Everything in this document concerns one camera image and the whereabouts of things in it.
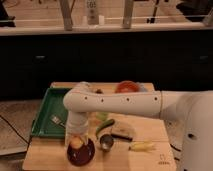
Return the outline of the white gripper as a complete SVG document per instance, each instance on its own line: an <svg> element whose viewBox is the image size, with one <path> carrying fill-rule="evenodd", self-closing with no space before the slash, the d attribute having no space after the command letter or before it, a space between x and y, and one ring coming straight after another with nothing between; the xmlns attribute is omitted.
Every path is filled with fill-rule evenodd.
<svg viewBox="0 0 213 171"><path fill-rule="evenodd" d="M86 113L69 113L65 129L65 146L78 137L84 145L88 144L88 116Z"/></svg>

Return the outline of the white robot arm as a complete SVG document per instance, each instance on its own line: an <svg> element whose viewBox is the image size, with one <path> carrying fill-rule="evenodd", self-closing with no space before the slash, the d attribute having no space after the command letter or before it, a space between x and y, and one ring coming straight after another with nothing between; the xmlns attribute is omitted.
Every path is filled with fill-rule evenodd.
<svg viewBox="0 0 213 171"><path fill-rule="evenodd" d="M110 112L185 124L179 171L213 171L213 91L149 91L97 94L88 82L68 91L65 137L88 132L90 112Z"/></svg>

